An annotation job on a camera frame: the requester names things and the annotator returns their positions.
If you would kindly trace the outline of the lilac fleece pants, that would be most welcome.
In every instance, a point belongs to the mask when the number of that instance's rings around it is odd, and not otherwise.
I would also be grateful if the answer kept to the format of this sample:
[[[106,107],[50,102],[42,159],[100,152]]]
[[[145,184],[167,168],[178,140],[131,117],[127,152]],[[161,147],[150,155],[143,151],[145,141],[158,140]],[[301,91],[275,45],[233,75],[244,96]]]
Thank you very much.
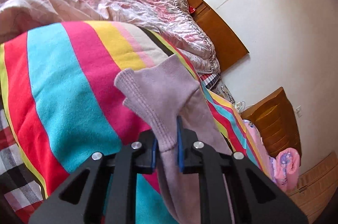
[[[232,152],[217,128],[200,83],[177,55],[152,68],[118,73],[114,85],[125,95],[124,106],[145,121],[154,132],[161,161],[158,181],[168,211],[179,223],[200,223],[199,179],[178,168],[177,117],[183,127],[195,131],[200,141],[217,152]]]

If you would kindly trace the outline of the pink bed sheet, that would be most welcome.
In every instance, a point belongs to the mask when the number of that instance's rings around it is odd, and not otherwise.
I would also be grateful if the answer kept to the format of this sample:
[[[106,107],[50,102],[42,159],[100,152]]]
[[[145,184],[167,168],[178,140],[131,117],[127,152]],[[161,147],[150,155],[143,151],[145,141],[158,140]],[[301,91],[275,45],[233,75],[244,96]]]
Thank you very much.
[[[244,124],[248,133],[250,134],[254,146],[256,147],[256,154],[258,155],[259,159],[262,161],[262,167],[265,168],[266,171],[264,173],[275,183],[275,159],[271,157],[263,145],[263,140],[261,134],[259,133],[258,129],[254,125],[253,122],[244,119]]]

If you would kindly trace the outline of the rolled pink floral blanket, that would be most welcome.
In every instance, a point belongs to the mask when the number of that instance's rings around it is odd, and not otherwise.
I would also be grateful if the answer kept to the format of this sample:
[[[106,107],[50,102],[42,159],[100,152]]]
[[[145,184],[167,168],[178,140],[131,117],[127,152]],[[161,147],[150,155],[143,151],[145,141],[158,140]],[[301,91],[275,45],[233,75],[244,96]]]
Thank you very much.
[[[294,148],[281,151],[275,158],[274,178],[277,186],[287,192],[297,186],[300,168],[300,155]]]

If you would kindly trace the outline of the plaid bed sheet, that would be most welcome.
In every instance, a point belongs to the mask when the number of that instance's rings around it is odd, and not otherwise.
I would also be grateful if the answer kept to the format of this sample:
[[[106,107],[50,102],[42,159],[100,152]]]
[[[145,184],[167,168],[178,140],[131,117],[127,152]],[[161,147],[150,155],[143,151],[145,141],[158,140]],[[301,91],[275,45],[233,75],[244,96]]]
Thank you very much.
[[[37,178],[25,166],[1,106],[1,223],[28,223],[44,201]]]

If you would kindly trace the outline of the light wooden wardrobe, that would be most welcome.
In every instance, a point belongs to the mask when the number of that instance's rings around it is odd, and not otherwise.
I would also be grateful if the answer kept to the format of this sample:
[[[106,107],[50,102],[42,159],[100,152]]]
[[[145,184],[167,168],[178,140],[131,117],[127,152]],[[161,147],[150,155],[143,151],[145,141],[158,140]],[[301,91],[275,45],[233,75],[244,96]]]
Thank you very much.
[[[313,223],[337,190],[337,155],[333,151],[315,167],[299,176],[297,186],[287,196]]]

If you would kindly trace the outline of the white power strip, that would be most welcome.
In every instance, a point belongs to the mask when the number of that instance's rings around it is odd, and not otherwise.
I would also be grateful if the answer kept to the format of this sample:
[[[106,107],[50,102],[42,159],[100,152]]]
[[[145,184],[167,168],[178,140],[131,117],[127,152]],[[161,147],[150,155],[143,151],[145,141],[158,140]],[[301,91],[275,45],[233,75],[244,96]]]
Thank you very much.
[[[245,108],[246,108],[246,104],[245,104],[245,101],[240,101],[240,102],[236,102],[235,104],[234,104],[234,106],[235,106],[235,109],[239,112],[239,113],[242,113],[244,110],[245,110]]]

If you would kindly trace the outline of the wooden headboard near bed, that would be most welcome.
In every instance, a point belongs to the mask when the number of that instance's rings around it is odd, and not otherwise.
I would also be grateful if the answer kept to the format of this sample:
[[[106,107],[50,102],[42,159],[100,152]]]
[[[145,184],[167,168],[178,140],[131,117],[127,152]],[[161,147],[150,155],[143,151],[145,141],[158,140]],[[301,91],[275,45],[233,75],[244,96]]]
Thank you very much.
[[[282,87],[244,110],[241,117],[256,126],[271,157],[275,158],[286,148],[302,154],[296,116]]]

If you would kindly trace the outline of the wooden headboard bed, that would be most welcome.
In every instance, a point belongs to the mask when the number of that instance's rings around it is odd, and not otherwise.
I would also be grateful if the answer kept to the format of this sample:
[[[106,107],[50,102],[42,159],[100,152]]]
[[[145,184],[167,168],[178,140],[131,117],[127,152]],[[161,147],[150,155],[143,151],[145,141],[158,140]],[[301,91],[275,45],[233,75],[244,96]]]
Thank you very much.
[[[249,51],[226,22],[203,0],[187,0],[190,14],[197,25],[211,39],[224,72],[236,64]]]
[[[244,110],[241,117],[256,126],[271,157],[275,158],[286,148],[302,154],[296,116],[282,87]]]

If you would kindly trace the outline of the rainbow striped blanket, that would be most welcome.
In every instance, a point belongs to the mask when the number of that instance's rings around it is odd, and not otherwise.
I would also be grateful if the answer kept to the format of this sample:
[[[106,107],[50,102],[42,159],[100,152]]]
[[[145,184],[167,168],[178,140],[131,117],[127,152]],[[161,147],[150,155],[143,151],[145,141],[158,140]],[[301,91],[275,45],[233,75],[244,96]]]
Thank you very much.
[[[172,55],[199,80],[171,42],[128,23],[54,23],[1,45],[3,109],[44,199],[94,152],[118,152],[148,129],[123,105],[114,79]]]

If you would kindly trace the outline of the floral covered nightstand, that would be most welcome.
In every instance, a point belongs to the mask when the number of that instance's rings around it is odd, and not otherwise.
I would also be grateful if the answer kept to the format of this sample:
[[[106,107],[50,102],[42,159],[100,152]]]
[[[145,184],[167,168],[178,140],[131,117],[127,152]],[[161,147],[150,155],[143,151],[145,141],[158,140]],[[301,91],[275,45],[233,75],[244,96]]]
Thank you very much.
[[[214,85],[212,91],[220,97],[223,97],[225,100],[232,103],[233,105],[236,104],[234,97],[232,96],[230,90],[227,88],[224,82],[222,82],[222,79],[218,80],[218,82]]]

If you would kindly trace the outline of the wooden headboard far bed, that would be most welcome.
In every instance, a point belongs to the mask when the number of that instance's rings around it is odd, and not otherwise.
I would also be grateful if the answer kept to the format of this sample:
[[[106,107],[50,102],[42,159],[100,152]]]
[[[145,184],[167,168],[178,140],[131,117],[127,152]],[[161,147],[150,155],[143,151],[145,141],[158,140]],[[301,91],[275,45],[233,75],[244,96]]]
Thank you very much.
[[[187,0],[190,14],[197,25],[211,39],[224,72],[236,64],[249,51],[226,22],[203,0]]]

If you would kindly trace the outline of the pink floral quilt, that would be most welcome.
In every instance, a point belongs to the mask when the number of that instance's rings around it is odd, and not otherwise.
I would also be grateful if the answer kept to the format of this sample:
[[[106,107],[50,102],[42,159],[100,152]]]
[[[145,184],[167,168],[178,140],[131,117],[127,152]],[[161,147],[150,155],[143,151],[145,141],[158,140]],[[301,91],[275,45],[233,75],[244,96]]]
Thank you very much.
[[[187,0],[1,0],[1,41],[39,26],[84,20],[144,27],[180,49],[200,74],[220,72],[215,47],[191,17]]]

